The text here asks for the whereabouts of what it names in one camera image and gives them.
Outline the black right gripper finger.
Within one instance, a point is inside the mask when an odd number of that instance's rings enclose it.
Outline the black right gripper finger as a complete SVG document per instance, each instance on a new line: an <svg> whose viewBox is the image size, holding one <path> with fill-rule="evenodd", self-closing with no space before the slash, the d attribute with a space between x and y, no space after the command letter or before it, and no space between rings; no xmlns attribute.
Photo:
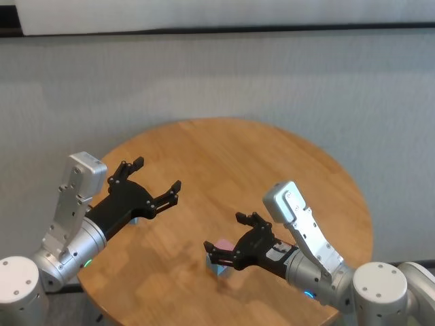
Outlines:
<svg viewBox="0 0 435 326"><path fill-rule="evenodd" d="M211 263L233 268L240 267L238 258L239 254L237 253L239 250L238 244L232 250L220 249L208 241L205 241L203 245L205 251L207 252L208 258L211 260Z"/></svg>
<svg viewBox="0 0 435 326"><path fill-rule="evenodd" d="M257 212L253 212L250 215L246 215L242 212L237 212L235 214L235 217L238 223L242 225L248 225L253 230L260 230L269 234L272 233L271 223L264 220Z"/></svg>

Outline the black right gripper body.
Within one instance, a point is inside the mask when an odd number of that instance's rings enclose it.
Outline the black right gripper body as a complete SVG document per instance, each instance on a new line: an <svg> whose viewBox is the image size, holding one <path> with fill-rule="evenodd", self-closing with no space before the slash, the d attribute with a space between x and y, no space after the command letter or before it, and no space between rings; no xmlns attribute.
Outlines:
<svg viewBox="0 0 435 326"><path fill-rule="evenodd" d="M288 259L297 249L297 246L276 238L270 225L258 226L237 242L232 254L232 266L235 270L259 266L285 279Z"/></svg>

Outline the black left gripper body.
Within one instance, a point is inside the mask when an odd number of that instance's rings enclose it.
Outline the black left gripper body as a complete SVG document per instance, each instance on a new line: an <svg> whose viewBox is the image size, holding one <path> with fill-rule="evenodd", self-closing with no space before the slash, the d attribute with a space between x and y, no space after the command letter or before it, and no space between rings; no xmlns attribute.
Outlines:
<svg viewBox="0 0 435 326"><path fill-rule="evenodd" d="M92 207L86 217L102 231L106 240L115 236L131 219L153 219L156 204L148 191L125 178L108 178L108 195Z"/></svg>

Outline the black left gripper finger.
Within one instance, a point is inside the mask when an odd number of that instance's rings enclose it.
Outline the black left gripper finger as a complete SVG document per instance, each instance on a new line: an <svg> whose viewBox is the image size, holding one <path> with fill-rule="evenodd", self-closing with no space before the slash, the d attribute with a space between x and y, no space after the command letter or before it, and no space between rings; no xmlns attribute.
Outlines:
<svg viewBox="0 0 435 326"><path fill-rule="evenodd" d="M121 161L112 176L107 179L109 185L121 183L128 179L128 177L141 169L144 165L144 158L139 156L133 163L128 163L125 160Z"/></svg>
<svg viewBox="0 0 435 326"><path fill-rule="evenodd" d="M147 201L147 216L157 216L161 212L177 205L181 181L177 180L170 189L158 197Z"/></svg>

